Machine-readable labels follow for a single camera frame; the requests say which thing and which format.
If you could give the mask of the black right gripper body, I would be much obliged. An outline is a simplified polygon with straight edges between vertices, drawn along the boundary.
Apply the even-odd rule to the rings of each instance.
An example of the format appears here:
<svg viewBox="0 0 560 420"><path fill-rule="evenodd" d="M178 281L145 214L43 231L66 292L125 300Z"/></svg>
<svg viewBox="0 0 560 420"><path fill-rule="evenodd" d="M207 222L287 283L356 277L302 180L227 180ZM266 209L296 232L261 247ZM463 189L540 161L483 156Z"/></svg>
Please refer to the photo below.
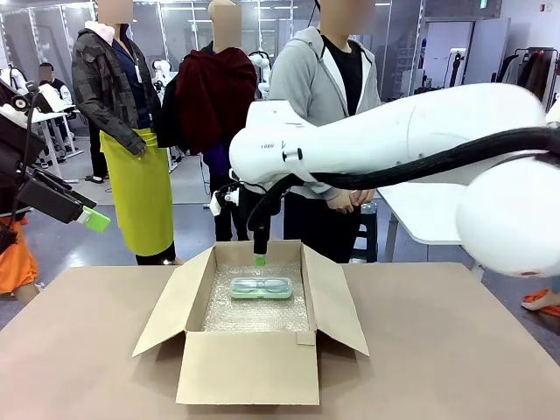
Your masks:
<svg viewBox="0 0 560 420"><path fill-rule="evenodd" d="M266 190L260 185L243 183L240 189L240 213L246 221L247 230L255 241L268 240L268 215L262 203Z"/></svg>

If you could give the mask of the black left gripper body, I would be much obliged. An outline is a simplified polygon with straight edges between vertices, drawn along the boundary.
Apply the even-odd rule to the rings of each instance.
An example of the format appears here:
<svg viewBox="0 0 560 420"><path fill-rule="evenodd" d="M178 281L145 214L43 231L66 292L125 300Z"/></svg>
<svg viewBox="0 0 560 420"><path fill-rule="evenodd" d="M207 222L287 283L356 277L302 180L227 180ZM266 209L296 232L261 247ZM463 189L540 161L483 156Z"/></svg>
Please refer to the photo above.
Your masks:
<svg viewBox="0 0 560 420"><path fill-rule="evenodd" d="M22 128L9 118L1 116L1 186L13 186L17 170L26 158L27 165L35 162L46 142L33 132L30 138L27 129Z"/></svg>

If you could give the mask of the person's right hand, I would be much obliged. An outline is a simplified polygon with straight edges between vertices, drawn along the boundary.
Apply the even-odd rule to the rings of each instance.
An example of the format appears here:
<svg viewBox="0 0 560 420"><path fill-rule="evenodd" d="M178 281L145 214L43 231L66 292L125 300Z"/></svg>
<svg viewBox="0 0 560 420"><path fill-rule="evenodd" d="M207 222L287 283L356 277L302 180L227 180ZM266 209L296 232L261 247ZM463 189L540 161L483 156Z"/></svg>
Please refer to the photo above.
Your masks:
<svg viewBox="0 0 560 420"><path fill-rule="evenodd" d="M326 204L331 210L341 214L351 214L354 211L352 196L347 190L342 190L335 197L329 199Z"/></svg>

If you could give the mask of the person's left hand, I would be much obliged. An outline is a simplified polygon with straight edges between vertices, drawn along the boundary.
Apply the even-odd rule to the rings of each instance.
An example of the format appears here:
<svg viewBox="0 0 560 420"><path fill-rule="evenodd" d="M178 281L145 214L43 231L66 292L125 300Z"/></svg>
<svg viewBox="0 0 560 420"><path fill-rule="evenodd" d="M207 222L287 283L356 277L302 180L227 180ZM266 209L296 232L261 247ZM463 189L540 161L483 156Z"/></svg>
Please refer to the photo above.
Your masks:
<svg viewBox="0 0 560 420"><path fill-rule="evenodd" d="M349 193L352 205L355 207L361 207L367 203L370 203L375 196L375 189L368 190L354 190Z"/></svg>

